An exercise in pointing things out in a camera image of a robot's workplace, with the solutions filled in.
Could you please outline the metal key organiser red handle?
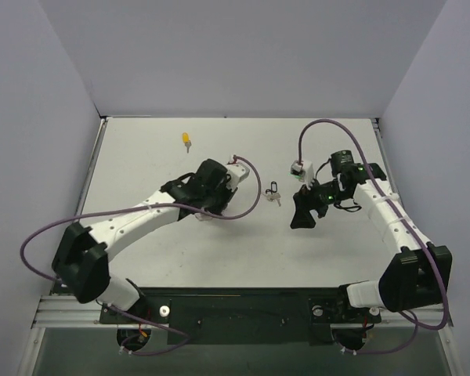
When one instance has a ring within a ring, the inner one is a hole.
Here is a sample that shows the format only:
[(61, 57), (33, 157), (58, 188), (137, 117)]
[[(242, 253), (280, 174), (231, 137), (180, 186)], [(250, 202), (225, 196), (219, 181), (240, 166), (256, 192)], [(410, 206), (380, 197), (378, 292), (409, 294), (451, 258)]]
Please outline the metal key organiser red handle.
[(214, 215), (212, 213), (209, 213), (209, 212), (198, 212), (198, 213), (194, 214), (194, 217), (198, 221), (201, 221), (201, 222), (211, 221), (215, 218)]

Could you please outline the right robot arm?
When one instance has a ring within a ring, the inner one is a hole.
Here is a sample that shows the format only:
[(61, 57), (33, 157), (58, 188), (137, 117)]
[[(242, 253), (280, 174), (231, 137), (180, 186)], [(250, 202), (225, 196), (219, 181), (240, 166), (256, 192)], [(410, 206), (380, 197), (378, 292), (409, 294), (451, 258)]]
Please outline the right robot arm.
[(351, 200), (369, 218), (392, 253), (385, 272), (377, 280), (345, 285), (345, 294), (334, 300), (334, 311), (352, 320), (363, 308), (391, 312), (437, 305), (443, 301), (452, 265), (447, 247), (435, 246), (404, 211), (387, 176), (376, 163), (353, 160), (349, 150), (333, 153), (328, 160), (332, 180), (319, 183), (310, 161), (294, 161), (291, 174), (302, 186), (293, 196), (292, 229), (312, 229), (331, 206)]

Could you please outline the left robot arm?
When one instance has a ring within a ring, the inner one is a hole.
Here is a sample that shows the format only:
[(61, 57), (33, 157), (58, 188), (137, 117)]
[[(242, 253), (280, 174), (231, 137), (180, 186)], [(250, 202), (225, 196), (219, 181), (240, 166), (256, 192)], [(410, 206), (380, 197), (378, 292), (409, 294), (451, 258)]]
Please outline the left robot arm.
[(80, 303), (97, 300), (115, 306), (121, 317), (135, 323), (143, 318), (146, 304), (131, 282), (111, 275), (110, 261), (194, 209), (221, 215), (248, 173), (241, 163), (223, 165), (207, 159), (195, 172), (165, 183), (142, 203), (143, 210), (135, 208), (89, 226), (74, 222), (64, 231), (52, 269)]

